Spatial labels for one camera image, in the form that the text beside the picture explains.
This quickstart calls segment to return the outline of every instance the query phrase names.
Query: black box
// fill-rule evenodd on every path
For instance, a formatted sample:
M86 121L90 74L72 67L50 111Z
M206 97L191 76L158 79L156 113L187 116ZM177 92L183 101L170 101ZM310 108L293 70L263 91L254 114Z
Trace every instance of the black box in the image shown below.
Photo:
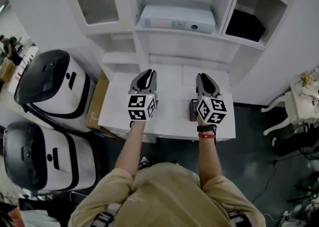
M226 34L259 41L265 32L264 26L251 14L235 9L228 24Z

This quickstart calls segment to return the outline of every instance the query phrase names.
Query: white table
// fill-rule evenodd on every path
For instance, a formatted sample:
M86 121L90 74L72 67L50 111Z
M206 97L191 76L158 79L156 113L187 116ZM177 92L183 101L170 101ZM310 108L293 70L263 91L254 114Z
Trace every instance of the white table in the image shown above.
M189 121L188 105L197 98L195 78L199 72L211 76L220 86L227 109L223 121L217 126L217 141L236 137L232 95L227 72L205 70L203 68L150 64L157 71L158 106L153 117L146 123L144 142L156 141L156 137L198 140L197 122ZM127 110L127 94L136 73L116 73L110 82L102 106L98 124L116 135L126 138L130 129Z

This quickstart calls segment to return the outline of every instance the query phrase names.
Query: wristwatch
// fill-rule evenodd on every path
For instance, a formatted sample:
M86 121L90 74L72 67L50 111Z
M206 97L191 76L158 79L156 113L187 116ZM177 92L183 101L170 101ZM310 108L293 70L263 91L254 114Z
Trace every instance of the wristwatch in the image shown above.
M215 133L216 128L217 128L217 126L214 124L210 124L207 126L197 126L197 132L203 133L203 132L207 132L207 131L213 131Z

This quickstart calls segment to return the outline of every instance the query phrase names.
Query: cardboard box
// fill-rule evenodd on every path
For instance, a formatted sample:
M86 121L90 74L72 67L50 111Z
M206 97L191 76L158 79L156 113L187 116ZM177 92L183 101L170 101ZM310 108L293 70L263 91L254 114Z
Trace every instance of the cardboard box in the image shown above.
M85 125L89 128L94 130L95 132L99 133L100 135L106 136L106 137L111 137L111 138L116 138L120 141L124 141L124 139L118 137L117 135L113 134L106 128L99 126L99 118L100 118L100 113L102 109L102 105L104 102L104 97L106 94L106 91L109 86L109 80L102 71L98 80L98 83L96 84L91 104L89 107L89 111L86 117L86 122Z
M7 57L3 60L0 68L0 81L9 82L15 70L15 64Z

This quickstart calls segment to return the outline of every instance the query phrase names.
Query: floor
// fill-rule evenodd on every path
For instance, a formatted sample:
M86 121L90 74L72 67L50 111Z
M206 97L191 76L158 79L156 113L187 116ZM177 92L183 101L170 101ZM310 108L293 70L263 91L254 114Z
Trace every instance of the floor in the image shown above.
M291 127L279 132L263 136L263 130L285 119L284 108L275 108L268 113L260 109L235 107L236 139L217 143L217 152L221 161L224 175L233 181L243 194L252 201L265 190L267 181L274 175L272 166L278 159L271 151L272 137L284 137ZM96 141L100 152L106 154L104 168L112 170L122 143L111 139ZM179 161L185 168L198 173L198 143L184 140L158 139L156 144L143 143L142 155L147 154L152 164L158 162ZM295 184L308 185L311 174L309 161L299 155L279 161L275 165L277 173L271 179L266 192L255 200L255 206L263 213L270 214L274 220L281 217L292 204L288 199L302 197L304 193L294 188ZM268 227L275 227L279 222L265 216Z

